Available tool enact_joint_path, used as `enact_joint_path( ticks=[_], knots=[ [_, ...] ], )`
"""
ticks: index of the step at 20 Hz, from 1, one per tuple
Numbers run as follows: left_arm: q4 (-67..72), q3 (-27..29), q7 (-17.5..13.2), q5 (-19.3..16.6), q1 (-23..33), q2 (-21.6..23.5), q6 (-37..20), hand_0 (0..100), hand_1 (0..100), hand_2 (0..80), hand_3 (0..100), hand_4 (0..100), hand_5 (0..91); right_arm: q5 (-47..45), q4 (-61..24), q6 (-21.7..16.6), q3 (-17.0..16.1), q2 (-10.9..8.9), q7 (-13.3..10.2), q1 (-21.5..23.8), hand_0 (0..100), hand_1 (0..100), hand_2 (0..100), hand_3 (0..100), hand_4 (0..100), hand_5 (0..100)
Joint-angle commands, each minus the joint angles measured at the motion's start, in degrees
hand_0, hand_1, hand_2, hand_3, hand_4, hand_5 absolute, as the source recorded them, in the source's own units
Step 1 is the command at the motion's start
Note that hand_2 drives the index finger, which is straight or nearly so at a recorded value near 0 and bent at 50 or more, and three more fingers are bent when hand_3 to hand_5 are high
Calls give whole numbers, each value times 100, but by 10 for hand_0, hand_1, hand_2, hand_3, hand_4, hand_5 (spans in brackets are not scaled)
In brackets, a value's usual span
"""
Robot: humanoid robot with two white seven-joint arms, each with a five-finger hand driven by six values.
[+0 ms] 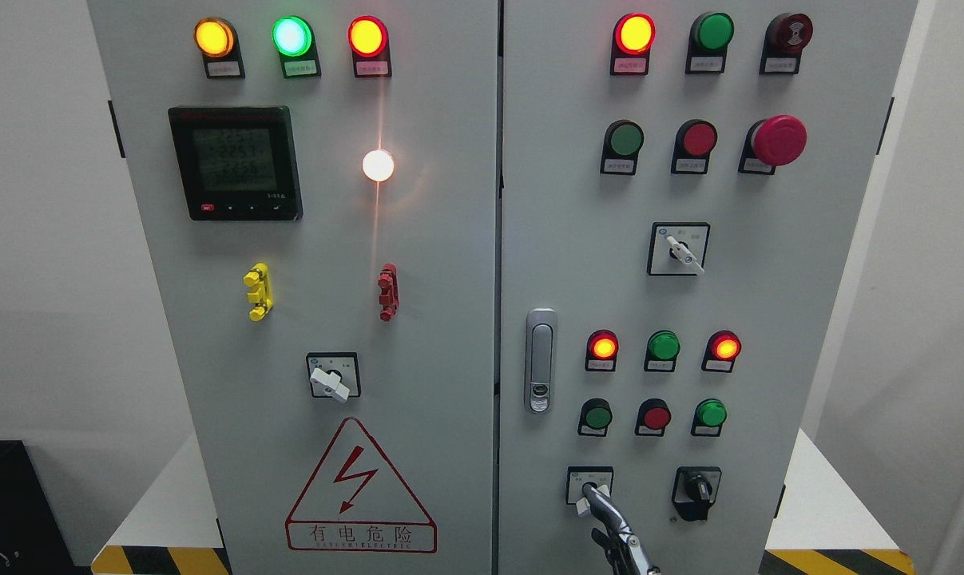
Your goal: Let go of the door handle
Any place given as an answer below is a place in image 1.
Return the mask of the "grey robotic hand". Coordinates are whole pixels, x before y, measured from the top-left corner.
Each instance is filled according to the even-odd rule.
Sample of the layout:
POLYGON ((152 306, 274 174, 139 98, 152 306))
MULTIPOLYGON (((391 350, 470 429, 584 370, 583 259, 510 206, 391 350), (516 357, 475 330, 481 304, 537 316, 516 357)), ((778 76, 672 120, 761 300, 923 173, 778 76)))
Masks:
POLYGON ((590 514, 601 521, 605 531, 592 529, 591 538, 602 547, 613 574, 661 574, 649 560, 640 538, 609 495, 605 485, 588 482, 581 488, 590 514))

